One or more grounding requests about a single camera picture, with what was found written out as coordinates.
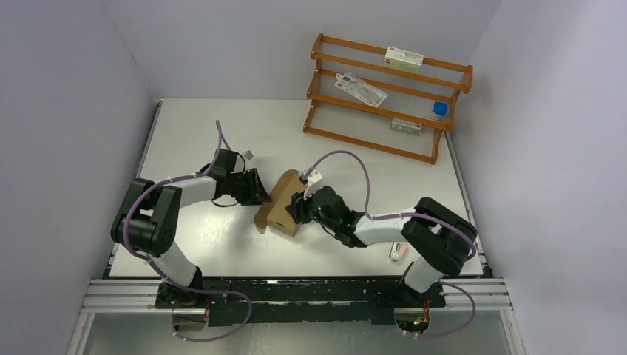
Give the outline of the brown cardboard box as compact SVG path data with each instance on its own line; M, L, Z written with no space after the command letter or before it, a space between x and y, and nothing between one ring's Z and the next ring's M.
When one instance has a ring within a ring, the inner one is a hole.
M270 202L265 202L254 215L254 225L264 233L268 227L289 237L299 231L300 223L296 223L288 213L294 194L305 191L305 184L300 181L298 170L285 171L270 192Z

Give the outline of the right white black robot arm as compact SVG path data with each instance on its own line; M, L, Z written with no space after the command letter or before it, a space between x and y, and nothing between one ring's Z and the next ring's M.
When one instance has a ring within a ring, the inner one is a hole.
M295 193L286 206L295 223L316 222L348 248L379 243L408 243L419 258L405 271L399 297L416 306L427 290L444 276L457 276L476 254L477 229L467 220L430 197L395 214L373 215L349 209L329 186L312 196Z

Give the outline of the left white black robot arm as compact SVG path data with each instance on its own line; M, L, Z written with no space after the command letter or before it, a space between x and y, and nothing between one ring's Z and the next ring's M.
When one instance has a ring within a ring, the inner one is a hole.
M210 301L203 275L174 241L179 212L224 195L241 206L270 201L258 171L247 166L251 152L218 149L213 161L199 172L168 178L162 183L135 178L129 185L112 222L112 241L156 266L164 274L157 293L158 305L193 308Z

